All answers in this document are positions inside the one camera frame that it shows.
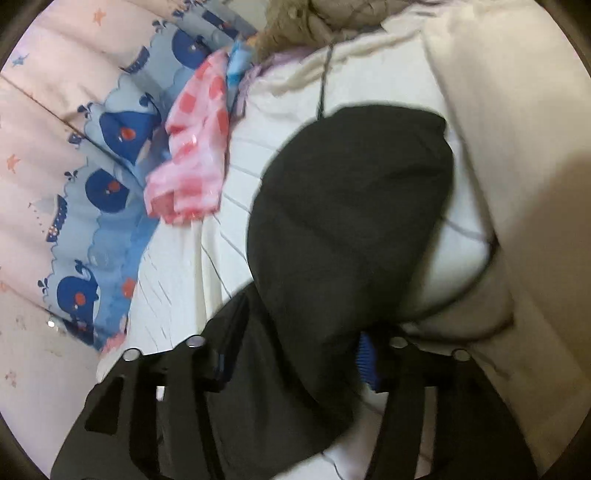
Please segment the black puffer jacket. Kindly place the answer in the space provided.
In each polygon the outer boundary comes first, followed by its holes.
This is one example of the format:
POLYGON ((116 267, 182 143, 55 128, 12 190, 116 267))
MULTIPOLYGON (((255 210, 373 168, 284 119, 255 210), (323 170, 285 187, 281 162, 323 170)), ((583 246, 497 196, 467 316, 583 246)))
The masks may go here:
POLYGON ((270 479, 349 429, 361 336, 397 311, 449 196, 446 128, 425 110, 348 107, 276 154, 250 211, 252 279, 171 367, 176 478, 270 479), (211 346, 231 368, 219 392, 211 346))

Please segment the brown fur-trimmed coat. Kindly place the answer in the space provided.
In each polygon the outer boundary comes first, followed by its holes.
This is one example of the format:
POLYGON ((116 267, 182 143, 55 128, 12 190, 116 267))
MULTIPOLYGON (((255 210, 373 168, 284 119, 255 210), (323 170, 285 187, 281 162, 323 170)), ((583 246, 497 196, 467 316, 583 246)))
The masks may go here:
POLYGON ((305 47, 322 49, 380 26, 410 7, 410 1, 274 0, 267 4, 266 25, 252 46, 256 60, 305 47))

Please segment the whale print curtain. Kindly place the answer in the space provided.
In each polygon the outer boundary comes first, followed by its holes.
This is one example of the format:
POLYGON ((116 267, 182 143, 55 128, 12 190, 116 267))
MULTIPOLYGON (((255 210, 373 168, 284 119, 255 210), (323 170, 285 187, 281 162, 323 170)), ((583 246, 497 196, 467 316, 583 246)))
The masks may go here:
POLYGON ((1 282, 101 349, 155 228, 164 122, 211 52, 256 33, 225 1, 1 5, 1 282))

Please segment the white striped duvet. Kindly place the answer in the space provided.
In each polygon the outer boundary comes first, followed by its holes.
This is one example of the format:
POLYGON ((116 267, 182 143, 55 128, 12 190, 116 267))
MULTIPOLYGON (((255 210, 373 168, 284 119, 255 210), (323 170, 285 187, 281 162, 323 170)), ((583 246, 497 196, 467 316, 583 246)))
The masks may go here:
POLYGON ((493 479, 511 418, 469 344, 509 326, 495 257, 427 309, 411 284, 454 179, 445 120, 370 105, 319 114, 276 155, 253 203, 252 282, 204 333, 127 352, 104 381, 114 428, 96 479, 270 479, 353 423, 360 385, 387 395, 370 479, 415 477, 429 400, 430 477, 493 479))

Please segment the pink checkered cloth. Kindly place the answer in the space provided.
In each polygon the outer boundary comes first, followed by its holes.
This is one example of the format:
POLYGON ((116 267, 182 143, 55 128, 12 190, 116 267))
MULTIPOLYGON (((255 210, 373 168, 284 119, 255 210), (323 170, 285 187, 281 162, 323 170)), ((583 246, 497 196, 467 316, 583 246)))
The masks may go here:
POLYGON ((209 55, 172 105, 165 122, 170 159, 147 176, 144 189, 150 217, 180 225, 218 211, 229 135, 226 69, 225 51, 209 55))

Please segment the cream puffer coat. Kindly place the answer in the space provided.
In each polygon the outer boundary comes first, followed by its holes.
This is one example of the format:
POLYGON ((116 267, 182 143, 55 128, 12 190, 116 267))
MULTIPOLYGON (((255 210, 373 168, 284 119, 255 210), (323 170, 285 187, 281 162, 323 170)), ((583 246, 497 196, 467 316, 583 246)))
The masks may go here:
POLYGON ((510 301, 482 289, 417 321, 478 354, 547 473, 590 412, 590 76, 533 1, 412 15, 468 149, 510 301))

